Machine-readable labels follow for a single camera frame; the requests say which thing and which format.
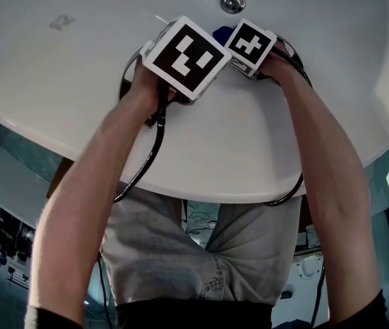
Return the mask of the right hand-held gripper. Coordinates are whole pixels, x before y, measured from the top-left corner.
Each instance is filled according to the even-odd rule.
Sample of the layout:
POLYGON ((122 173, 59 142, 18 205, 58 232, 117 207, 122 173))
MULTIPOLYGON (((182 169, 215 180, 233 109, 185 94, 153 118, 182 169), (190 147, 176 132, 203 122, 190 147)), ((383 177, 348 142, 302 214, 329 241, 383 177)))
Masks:
POLYGON ((277 42, 284 44, 289 56, 294 55, 294 49, 283 38, 247 19, 241 19, 225 44, 231 54, 229 63, 247 77, 254 77, 277 42))

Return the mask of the blue cloth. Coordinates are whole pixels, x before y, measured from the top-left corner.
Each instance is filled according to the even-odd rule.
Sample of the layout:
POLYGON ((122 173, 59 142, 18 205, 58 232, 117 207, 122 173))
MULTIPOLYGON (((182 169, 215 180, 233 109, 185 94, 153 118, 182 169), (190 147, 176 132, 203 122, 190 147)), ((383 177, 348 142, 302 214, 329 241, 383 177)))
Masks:
POLYGON ((227 44, 227 41, 233 34, 234 30, 235 27, 222 26, 217 30, 213 31, 212 36, 219 44, 225 46, 227 44))

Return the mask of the person's right hand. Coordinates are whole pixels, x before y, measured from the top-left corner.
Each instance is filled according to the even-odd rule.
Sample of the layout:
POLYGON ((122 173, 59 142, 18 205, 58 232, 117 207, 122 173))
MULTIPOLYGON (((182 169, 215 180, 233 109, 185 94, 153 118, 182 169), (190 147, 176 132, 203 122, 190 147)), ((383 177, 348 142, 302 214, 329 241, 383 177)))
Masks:
POLYGON ((265 58, 259 67, 259 71, 280 84, 282 81, 288 80, 295 69, 283 58, 273 55, 265 58))

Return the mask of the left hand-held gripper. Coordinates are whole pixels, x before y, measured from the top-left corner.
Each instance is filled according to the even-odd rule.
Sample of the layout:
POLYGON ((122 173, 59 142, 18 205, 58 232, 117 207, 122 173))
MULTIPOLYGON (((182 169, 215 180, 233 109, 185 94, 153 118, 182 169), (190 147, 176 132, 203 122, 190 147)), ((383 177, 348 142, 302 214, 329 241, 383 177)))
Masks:
POLYGON ((143 65, 177 93, 174 101, 193 103, 231 60, 231 54, 204 29, 180 16, 139 51, 143 65))

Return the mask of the person's right forearm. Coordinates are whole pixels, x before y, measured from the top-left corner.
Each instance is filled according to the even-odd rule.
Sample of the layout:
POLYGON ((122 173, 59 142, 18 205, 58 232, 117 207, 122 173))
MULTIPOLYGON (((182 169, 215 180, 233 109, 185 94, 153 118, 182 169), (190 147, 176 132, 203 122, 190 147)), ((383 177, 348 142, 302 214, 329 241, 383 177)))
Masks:
POLYGON ((339 324, 379 294, 371 203, 362 163, 347 134, 295 71, 276 77, 297 138, 311 218, 325 260, 329 320, 339 324))

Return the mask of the white bathtub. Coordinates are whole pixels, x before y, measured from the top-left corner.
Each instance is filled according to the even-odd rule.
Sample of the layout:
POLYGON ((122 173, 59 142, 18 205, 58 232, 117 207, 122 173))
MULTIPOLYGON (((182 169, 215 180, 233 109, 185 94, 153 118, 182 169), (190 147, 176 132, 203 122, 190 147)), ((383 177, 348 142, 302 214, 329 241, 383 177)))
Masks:
MULTIPOLYGON (((240 19, 285 38, 368 165, 389 148, 389 0, 0 0, 0 123, 76 159, 118 101, 124 68, 167 22, 207 32, 240 19)), ((281 89, 225 68, 191 106, 173 104, 139 187, 204 202, 253 203, 301 173, 281 89)))

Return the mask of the person's left hand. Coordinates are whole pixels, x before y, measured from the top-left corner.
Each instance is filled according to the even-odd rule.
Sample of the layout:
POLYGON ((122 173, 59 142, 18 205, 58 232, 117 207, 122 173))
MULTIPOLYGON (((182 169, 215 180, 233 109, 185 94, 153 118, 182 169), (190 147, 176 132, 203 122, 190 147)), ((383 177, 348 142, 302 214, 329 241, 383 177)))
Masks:
POLYGON ((153 114, 158 109, 158 84, 160 80, 155 73, 142 64, 141 57, 137 58, 131 88, 123 100, 137 113, 153 114))

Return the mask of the chrome bathtub drain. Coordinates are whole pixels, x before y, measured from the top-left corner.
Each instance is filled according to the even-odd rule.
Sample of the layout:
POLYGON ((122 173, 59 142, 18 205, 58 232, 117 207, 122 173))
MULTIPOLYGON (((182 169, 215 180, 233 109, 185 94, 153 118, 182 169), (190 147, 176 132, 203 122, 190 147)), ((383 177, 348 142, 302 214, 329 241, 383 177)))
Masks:
POLYGON ((246 0, 219 0, 221 9, 228 14, 239 14, 246 7, 246 0))

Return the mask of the person's left forearm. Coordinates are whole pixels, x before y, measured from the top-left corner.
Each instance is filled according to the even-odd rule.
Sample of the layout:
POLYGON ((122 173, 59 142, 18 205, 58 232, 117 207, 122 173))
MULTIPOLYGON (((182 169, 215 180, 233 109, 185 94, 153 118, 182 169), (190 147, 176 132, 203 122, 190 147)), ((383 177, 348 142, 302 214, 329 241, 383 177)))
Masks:
POLYGON ((30 306, 83 323, 84 300, 118 182, 143 123, 157 108, 155 92, 130 90, 50 197, 33 244, 30 306))

